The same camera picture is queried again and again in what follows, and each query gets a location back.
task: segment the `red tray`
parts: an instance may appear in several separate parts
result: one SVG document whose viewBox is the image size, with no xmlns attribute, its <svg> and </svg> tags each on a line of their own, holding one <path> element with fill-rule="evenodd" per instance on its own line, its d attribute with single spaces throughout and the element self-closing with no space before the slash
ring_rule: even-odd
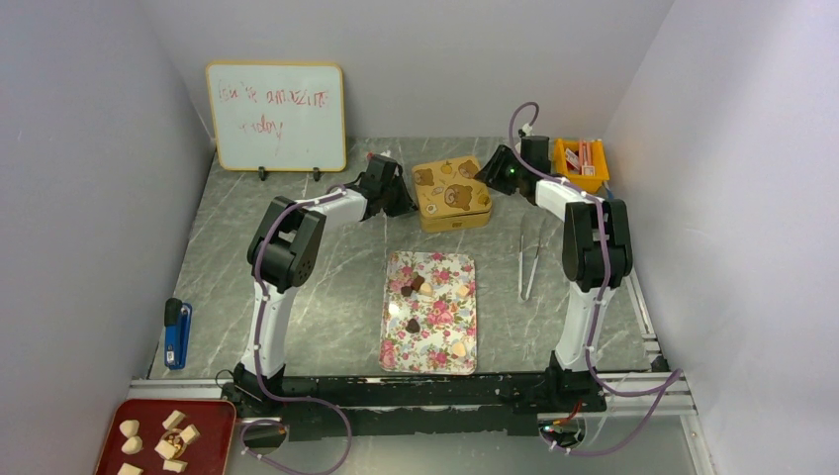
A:
<svg viewBox="0 0 839 475">
<path fill-rule="evenodd" d="M 173 474 L 163 471 L 163 457 L 154 448 L 166 433 L 163 421 L 175 410 L 186 415 L 178 428 L 193 424 L 201 434 L 177 457 L 188 464 L 183 473 L 223 475 L 235 424 L 233 404 L 229 401 L 171 399 L 129 399 L 117 409 L 99 456 L 96 475 L 116 475 L 124 462 L 141 468 L 142 475 Z M 122 451 L 126 438 L 120 432 L 120 424 L 126 420 L 140 422 L 138 435 L 142 439 L 142 450 L 134 455 Z"/>
</svg>

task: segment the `bear-patterned lid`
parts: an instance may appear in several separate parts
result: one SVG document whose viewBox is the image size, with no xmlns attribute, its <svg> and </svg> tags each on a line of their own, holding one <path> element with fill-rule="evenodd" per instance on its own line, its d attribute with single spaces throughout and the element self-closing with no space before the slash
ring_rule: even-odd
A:
<svg viewBox="0 0 839 475">
<path fill-rule="evenodd" d="M 419 212 L 432 220 L 489 212 L 493 200 L 487 185 L 473 178 L 480 169 L 473 155 L 415 166 Z"/>
</svg>

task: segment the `stapler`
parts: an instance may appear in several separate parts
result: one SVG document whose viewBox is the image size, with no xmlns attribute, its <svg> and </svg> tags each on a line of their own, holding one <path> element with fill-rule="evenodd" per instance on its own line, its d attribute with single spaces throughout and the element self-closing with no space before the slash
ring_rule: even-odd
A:
<svg viewBox="0 0 839 475">
<path fill-rule="evenodd" d="M 165 327 L 163 363 L 169 369 L 183 369 L 186 364 L 186 346 L 189 343 L 191 322 L 191 305 L 174 297 L 166 301 L 163 314 Z"/>
</svg>

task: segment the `white wall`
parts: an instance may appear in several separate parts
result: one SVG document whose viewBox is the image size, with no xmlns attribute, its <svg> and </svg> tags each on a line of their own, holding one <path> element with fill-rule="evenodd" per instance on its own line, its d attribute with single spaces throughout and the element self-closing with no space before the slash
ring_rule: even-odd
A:
<svg viewBox="0 0 839 475">
<path fill-rule="evenodd" d="M 677 1 L 606 133 L 721 474 L 839 473 L 839 5 Z"/>
<path fill-rule="evenodd" d="M 91 473 L 210 156 L 133 1 L 0 2 L 0 473 Z"/>
<path fill-rule="evenodd" d="M 215 59 L 333 61 L 350 136 L 600 136 L 673 0 L 144 0 L 208 124 Z"/>
</svg>

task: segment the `cartoon bear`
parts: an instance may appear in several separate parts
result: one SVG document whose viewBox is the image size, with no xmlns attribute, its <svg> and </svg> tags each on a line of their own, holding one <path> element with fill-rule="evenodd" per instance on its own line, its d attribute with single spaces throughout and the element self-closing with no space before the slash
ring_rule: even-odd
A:
<svg viewBox="0 0 839 475">
<path fill-rule="evenodd" d="M 475 178 L 478 174 L 478 165 L 472 160 L 466 160 L 457 167 L 457 170 L 464 178 Z"/>
<path fill-rule="evenodd" d="M 472 201 L 472 187 L 463 185 L 451 185 L 445 191 L 446 205 L 452 208 L 460 208 L 469 211 L 469 203 Z"/>
<path fill-rule="evenodd" d="M 434 184 L 434 173 L 430 168 L 414 170 L 414 183 L 418 186 L 429 186 Z"/>
</svg>

